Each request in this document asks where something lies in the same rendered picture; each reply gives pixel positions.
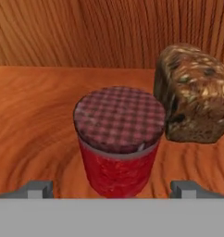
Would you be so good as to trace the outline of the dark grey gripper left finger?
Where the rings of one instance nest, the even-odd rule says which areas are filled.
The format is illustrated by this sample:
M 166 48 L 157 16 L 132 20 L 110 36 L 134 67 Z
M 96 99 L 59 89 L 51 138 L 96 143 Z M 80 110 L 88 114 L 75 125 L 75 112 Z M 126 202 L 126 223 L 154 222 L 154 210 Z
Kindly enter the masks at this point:
M 3 199 L 44 199 L 53 197 L 52 181 L 28 181 L 13 192 L 0 194 L 0 198 Z

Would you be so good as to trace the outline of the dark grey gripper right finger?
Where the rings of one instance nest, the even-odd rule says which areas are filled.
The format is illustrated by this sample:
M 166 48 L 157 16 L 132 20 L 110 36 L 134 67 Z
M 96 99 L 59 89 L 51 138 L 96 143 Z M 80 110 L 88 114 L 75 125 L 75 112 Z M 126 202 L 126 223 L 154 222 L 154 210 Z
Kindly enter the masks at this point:
M 223 194 L 208 191 L 195 181 L 172 181 L 170 183 L 170 189 L 171 189 L 171 193 L 170 193 L 171 198 L 183 198 L 183 199 L 221 198 L 221 199 L 224 199 Z

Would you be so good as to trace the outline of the red jam jar checkered lid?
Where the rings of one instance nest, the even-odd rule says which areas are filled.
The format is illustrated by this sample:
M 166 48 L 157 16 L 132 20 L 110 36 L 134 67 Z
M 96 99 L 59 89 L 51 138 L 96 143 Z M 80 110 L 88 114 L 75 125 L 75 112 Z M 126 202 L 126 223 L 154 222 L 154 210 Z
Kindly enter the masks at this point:
M 164 130 L 163 106 L 143 90 L 112 86 L 74 107 L 86 176 L 106 198 L 129 198 L 148 182 Z

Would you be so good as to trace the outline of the brown seeded bread loaf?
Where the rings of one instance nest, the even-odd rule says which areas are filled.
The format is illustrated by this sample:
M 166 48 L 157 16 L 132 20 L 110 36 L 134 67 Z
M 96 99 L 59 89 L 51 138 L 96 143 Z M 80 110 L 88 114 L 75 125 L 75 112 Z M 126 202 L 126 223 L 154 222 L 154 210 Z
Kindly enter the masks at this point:
M 165 134 L 178 143 L 215 143 L 224 134 L 224 65 L 188 44 L 156 61 L 154 97 L 166 111 Z

